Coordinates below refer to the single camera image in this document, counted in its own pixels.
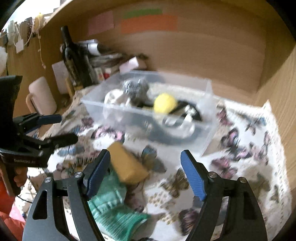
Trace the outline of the person's hand on gripper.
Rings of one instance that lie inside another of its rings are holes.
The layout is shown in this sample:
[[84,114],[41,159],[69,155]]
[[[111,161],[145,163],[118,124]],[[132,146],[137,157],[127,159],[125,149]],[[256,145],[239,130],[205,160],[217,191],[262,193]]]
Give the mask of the person's hand on gripper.
[[14,181],[18,187],[25,185],[27,181],[27,167],[15,167],[15,177]]

